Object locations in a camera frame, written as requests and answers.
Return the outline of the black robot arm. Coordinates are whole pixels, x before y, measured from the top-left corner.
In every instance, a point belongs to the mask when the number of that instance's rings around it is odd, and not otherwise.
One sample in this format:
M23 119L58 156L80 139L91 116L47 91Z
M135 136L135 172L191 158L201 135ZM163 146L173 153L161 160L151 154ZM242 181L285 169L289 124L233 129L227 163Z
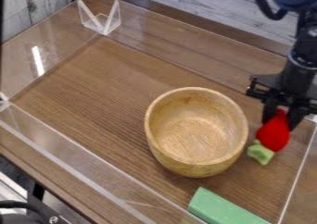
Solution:
M276 74L254 75L246 95L264 103L262 122L285 106L286 121L293 131L305 116L317 115L317 0L274 0L277 12L268 0L256 0L268 19L282 20L289 12L298 14L296 41L284 69Z

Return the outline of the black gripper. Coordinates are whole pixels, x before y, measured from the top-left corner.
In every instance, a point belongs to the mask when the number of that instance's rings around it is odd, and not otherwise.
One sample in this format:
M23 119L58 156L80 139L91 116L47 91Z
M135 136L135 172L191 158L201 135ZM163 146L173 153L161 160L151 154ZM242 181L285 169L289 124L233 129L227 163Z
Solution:
M293 131L305 116L317 114L317 84L312 83L309 90L301 94L297 89L292 92L281 86L281 75L253 75L246 94L264 103L262 123L266 123L276 115L277 108L289 108L288 122Z

